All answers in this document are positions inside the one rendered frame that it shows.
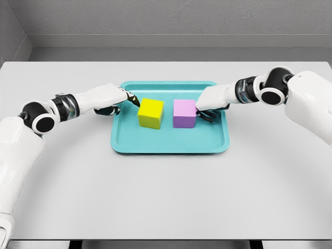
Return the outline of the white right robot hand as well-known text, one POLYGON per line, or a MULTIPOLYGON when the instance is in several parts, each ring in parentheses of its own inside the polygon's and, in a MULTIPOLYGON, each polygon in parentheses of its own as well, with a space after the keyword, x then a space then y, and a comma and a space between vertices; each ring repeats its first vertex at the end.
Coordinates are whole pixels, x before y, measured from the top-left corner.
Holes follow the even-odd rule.
POLYGON ((196 101, 196 114, 201 119, 212 123, 219 110, 228 109, 228 90, 230 85, 215 85, 206 87, 196 101))

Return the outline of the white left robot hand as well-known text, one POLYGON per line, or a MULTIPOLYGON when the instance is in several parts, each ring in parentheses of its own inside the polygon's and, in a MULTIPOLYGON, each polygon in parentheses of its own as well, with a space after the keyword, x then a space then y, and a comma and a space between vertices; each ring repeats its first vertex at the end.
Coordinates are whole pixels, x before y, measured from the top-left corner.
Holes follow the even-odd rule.
POLYGON ((120 104, 129 101, 137 107, 140 107, 140 101, 137 96, 126 89, 114 85, 106 84, 94 88, 93 93, 96 94, 96 104, 94 104, 94 112, 97 115, 112 116, 120 113, 120 104))

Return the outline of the pink cube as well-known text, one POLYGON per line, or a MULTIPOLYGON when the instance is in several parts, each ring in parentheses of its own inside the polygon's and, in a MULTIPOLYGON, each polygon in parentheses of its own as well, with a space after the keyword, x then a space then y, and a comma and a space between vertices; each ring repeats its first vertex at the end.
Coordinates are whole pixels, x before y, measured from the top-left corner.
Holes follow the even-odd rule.
POLYGON ((196 102, 188 99, 173 101, 173 127, 193 128, 196 123, 196 102))

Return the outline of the yellow cube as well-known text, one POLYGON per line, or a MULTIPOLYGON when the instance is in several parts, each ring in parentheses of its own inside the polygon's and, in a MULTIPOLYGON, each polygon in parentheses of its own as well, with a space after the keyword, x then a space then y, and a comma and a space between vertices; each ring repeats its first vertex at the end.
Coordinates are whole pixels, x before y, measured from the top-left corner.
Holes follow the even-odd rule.
POLYGON ((164 102, 143 98, 137 113, 141 127, 160 129, 164 113, 164 102))

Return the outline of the teal tray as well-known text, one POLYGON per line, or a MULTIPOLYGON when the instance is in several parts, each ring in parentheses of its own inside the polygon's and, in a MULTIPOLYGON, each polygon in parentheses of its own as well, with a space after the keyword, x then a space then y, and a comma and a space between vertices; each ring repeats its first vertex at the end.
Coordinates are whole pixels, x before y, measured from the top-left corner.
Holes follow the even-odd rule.
POLYGON ((194 128, 173 127, 173 101, 197 100, 212 81, 127 81, 121 87, 138 99, 148 98, 164 102, 161 128, 143 128, 139 125, 138 108, 128 101, 119 105, 115 115, 110 144, 124 154, 211 154, 226 151, 230 144, 226 115, 217 112, 213 123, 197 118, 194 128))

